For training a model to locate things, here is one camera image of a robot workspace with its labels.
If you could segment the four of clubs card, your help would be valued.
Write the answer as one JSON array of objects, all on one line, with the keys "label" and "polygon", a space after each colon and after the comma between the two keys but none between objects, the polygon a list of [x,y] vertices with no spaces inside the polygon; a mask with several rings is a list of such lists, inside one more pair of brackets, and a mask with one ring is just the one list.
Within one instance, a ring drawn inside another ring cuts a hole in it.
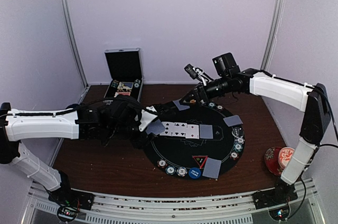
[{"label": "four of clubs card", "polygon": [[173,126],[173,136],[186,137],[187,123],[175,122]]}]

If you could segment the grey playing card deck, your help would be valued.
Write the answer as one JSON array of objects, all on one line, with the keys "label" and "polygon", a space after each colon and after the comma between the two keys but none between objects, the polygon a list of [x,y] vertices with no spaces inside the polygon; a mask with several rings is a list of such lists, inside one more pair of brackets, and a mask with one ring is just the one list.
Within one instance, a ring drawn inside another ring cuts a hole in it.
[{"label": "grey playing card deck", "polygon": [[165,132],[165,126],[160,120],[151,122],[146,128],[147,135],[150,135],[150,134],[159,135],[163,132]]}]

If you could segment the three of spades card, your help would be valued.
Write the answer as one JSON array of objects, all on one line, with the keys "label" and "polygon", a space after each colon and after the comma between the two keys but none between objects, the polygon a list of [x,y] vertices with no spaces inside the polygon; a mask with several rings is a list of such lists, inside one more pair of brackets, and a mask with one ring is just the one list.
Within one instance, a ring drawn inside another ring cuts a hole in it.
[{"label": "three of spades card", "polygon": [[162,122],[164,126],[164,131],[161,132],[160,136],[174,136],[174,122]]}]

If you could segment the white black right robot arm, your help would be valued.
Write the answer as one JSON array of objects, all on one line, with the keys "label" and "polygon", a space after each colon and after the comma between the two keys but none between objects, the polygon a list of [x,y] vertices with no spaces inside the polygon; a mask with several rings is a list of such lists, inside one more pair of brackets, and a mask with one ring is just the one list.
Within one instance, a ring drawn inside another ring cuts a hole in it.
[{"label": "white black right robot arm", "polygon": [[259,96],[268,102],[283,136],[287,136],[286,126],[299,127],[299,131],[292,133],[298,139],[291,142],[295,152],[281,174],[283,183],[271,191],[273,202],[283,203],[291,195],[289,185],[310,166],[328,127],[336,127],[325,86],[299,83],[261,69],[241,70],[231,53],[215,57],[212,62],[219,76],[217,79],[212,79],[199,67],[185,66],[190,77],[199,81],[184,98],[186,102],[193,99],[198,105],[205,104],[215,97],[235,92]]}]

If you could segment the blue small blind button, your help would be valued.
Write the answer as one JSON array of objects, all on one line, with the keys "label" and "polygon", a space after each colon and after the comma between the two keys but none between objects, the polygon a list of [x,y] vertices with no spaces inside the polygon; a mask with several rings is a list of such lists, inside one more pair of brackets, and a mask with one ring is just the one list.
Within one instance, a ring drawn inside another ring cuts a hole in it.
[{"label": "blue small blind button", "polygon": [[191,179],[199,179],[201,177],[201,170],[197,167],[190,168],[188,175]]}]

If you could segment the two of diamonds card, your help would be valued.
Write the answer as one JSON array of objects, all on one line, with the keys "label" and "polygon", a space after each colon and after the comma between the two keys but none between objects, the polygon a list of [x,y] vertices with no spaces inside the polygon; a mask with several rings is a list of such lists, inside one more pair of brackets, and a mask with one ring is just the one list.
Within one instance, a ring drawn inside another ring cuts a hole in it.
[{"label": "two of diamonds card", "polygon": [[186,134],[185,138],[186,139],[199,139],[199,126],[196,124],[187,124],[186,127]]}]

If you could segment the blue white 10 chip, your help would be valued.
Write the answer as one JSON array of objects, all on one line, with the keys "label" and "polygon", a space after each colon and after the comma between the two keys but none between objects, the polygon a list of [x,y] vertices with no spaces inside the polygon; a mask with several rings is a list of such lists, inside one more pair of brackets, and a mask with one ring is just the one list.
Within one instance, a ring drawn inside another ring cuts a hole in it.
[{"label": "blue white 10 chip", "polygon": [[187,169],[185,167],[179,167],[176,170],[176,174],[177,174],[177,176],[183,178],[183,177],[187,176],[188,171],[187,171]]},{"label": "blue white 10 chip", "polygon": [[245,142],[245,140],[242,137],[238,137],[235,139],[235,143],[236,144],[243,144]]}]

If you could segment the black white dealer button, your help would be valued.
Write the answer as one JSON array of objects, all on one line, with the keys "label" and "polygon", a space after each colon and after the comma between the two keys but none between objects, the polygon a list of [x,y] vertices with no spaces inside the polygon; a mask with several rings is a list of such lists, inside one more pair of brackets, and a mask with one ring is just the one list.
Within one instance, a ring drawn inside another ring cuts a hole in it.
[{"label": "black white dealer button", "polygon": [[235,138],[242,138],[244,136],[244,131],[241,127],[235,127],[232,129],[232,135]]}]

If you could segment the red triangular all-in marker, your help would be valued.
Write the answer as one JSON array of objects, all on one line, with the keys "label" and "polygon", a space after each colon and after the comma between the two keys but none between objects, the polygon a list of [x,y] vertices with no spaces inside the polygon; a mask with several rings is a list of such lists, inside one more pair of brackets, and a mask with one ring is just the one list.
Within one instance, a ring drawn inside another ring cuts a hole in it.
[{"label": "red triangular all-in marker", "polygon": [[202,169],[205,166],[208,156],[207,155],[194,155],[192,156],[192,158],[196,161],[199,168]]}]

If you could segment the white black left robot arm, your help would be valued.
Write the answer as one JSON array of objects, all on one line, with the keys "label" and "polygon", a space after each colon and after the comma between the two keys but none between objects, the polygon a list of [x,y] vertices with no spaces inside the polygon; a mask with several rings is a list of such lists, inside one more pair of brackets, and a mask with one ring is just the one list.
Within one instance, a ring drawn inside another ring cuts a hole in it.
[{"label": "white black left robot arm", "polygon": [[153,106],[143,107],[136,99],[117,96],[93,108],[92,103],[55,111],[25,111],[1,105],[1,164],[13,164],[28,178],[40,183],[65,205],[76,200],[66,174],[40,161],[23,144],[24,139],[64,138],[100,140],[106,145],[113,137],[143,134],[158,117]]}]

